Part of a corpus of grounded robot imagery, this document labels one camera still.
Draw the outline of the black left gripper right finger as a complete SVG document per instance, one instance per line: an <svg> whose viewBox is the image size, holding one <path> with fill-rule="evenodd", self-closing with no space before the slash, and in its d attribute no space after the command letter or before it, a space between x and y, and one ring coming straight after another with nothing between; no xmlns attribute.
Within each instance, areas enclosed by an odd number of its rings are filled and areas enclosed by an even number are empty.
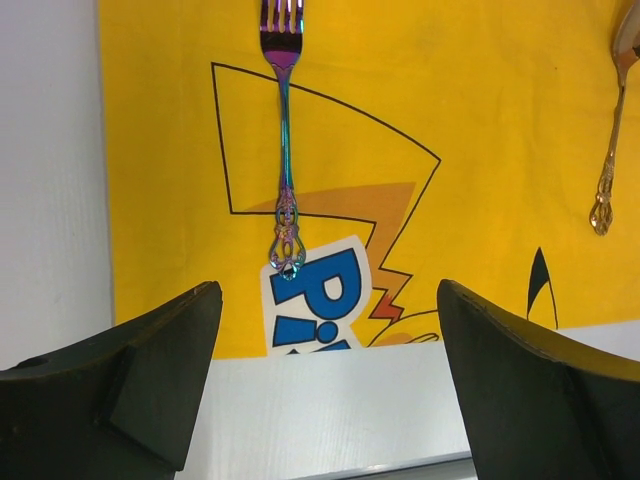
<svg viewBox="0 0 640 480"><path fill-rule="evenodd" d="M443 280L437 307L480 479L636 479L639 364Z"/></svg>

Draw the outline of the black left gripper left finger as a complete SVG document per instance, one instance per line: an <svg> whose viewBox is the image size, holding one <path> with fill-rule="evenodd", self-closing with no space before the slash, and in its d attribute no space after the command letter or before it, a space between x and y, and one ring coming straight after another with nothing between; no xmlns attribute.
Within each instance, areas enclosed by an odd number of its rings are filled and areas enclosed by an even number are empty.
<svg viewBox="0 0 640 480"><path fill-rule="evenodd" d="M172 479L184 469L223 300L204 282L1 373L4 479Z"/></svg>

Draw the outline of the yellow printed cloth placemat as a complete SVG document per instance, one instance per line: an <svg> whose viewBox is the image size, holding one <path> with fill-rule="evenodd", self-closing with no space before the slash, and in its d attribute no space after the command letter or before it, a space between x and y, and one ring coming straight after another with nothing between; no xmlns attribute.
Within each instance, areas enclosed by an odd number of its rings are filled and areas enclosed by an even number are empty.
<svg viewBox="0 0 640 480"><path fill-rule="evenodd" d="M219 358L435 341L455 280L549 329L639 316L639 73L588 220L624 1L308 1L290 90L307 250L270 266L279 92L256 1L99 8L115 316L219 282Z"/></svg>

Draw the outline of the gold metal spoon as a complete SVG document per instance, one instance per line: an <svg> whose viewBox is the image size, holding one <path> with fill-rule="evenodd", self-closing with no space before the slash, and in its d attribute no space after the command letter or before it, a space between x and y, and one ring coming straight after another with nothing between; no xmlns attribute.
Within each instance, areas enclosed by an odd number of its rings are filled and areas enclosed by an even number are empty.
<svg viewBox="0 0 640 480"><path fill-rule="evenodd" d="M597 183L595 201L589 213L594 232L605 236L613 222L612 190L616 151L627 90L627 76L631 67L639 61L639 2L633 1L622 18L611 44L611 58L616 70L618 87L612 129L602 171Z"/></svg>

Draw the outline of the purple metal fork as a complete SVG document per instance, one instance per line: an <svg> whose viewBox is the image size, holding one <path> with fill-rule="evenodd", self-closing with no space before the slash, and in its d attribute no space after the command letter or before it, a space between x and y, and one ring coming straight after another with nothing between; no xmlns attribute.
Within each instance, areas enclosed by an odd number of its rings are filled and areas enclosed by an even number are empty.
<svg viewBox="0 0 640 480"><path fill-rule="evenodd" d="M281 169L269 261L286 280L294 279L306 260L294 191L289 112L290 79L302 53L303 11L302 1L263 1L259 27L261 50L274 71L280 103Z"/></svg>

